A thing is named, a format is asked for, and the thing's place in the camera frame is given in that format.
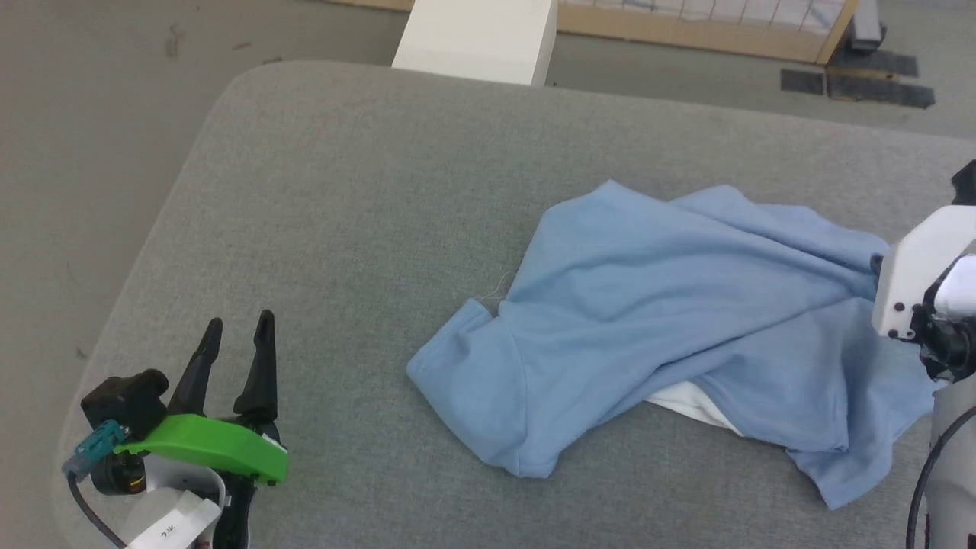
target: white label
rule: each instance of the white label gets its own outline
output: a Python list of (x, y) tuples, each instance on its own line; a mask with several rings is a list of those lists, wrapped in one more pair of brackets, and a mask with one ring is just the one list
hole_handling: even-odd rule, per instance
[(129, 544), (129, 549), (186, 549), (221, 515), (209, 499), (185, 491), (176, 507)]

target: padded table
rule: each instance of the padded table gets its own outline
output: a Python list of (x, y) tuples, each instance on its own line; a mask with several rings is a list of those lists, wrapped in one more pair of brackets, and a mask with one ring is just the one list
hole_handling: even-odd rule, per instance
[[(649, 403), (584, 435), (549, 479), (515, 478), (450, 433), (405, 366), (517, 270), (548, 207), (607, 179), (662, 199), (729, 184), (893, 239), (950, 201), (974, 156), (966, 141), (782, 115), (270, 64), (214, 106), (78, 398), (150, 367), (175, 385), (222, 317), (207, 412), (229, 414), (269, 308), (291, 470), (256, 496), (254, 548), (894, 547), (927, 420), (880, 486), (829, 512), (782, 448)], [(61, 457), (89, 431), (76, 407)], [(84, 488), (122, 529), (132, 501)], [(71, 545), (104, 547), (58, 472), (52, 491)]]

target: white box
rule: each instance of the white box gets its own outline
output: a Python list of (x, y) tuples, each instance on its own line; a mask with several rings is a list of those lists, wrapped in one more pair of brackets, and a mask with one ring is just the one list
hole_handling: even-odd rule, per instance
[(393, 68), (543, 86), (556, 0), (417, 0)]

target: black cable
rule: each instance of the black cable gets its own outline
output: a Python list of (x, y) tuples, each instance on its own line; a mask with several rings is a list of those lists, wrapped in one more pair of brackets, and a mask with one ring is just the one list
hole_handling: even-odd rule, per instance
[(921, 507), (921, 495), (925, 492), (925, 485), (928, 484), (928, 477), (932, 474), (932, 468), (935, 467), (935, 460), (939, 459), (939, 455), (942, 454), (942, 448), (946, 447), (946, 443), (956, 434), (956, 431), (961, 429), (962, 425), (973, 417), (976, 417), (976, 406), (969, 408), (956, 418), (956, 421), (949, 425), (946, 432), (939, 436), (932, 449), (929, 450), (925, 464), (921, 467), (921, 473), (918, 474), (918, 482), (915, 483), (915, 493), (912, 494), (912, 506), (909, 508), (909, 527), (905, 533), (906, 549), (915, 549), (915, 527), (918, 524), (918, 508)]
[(75, 477), (74, 472), (70, 472), (66, 476), (67, 489), (71, 490), (71, 496), (74, 497), (74, 502), (78, 504), (79, 508), (81, 508), (81, 512), (85, 514), (85, 517), (88, 518), (88, 520), (95, 525), (95, 528), (98, 528), (99, 531), (108, 538), (108, 541), (111, 541), (116, 547), (119, 549), (125, 549), (128, 547), (128, 544), (125, 541), (122, 541), (121, 537), (115, 535), (112, 528), (109, 528), (108, 525), (95, 514), (95, 511), (89, 507), (88, 502), (85, 501), (85, 498), (81, 495), (81, 490), (78, 489), (78, 480)]

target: loose thread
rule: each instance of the loose thread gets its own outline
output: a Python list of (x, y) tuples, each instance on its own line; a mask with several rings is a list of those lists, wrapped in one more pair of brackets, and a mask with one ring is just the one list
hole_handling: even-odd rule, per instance
[(481, 300), (483, 300), (483, 299), (490, 299), (490, 300), (495, 300), (495, 299), (499, 299), (499, 300), (501, 300), (501, 299), (505, 299), (505, 296), (504, 296), (504, 295), (502, 295), (502, 296), (499, 296), (499, 297), (494, 297), (494, 295), (495, 295), (495, 294), (497, 294), (497, 293), (498, 293), (498, 291), (502, 289), (502, 284), (504, 284), (504, 283), (505, 283), (505, 279), (506, 279), (506, 278), (507, 278), (507, 277), (508, 277), (509, 275), (512, 275), (512, 272), (511, 272), (511, 271), (506, 271), (506, 272), (505, 272), (505, 274), (502, 274), (502, 279), (500, 279), (500, 280), (498, 281), (498, 286), (495, 286), (495, 291), (493, 291), (493, 292), (492, 292), (492, 293), (490, 293), (490, 294), (487, 294), (487, 295), (483, 295), (483, 296), (481, 296), (481, 297), (476, 297), (476, 298), (474, 298), (474, 299), (475, 299), (476, 301), (481, 301)]

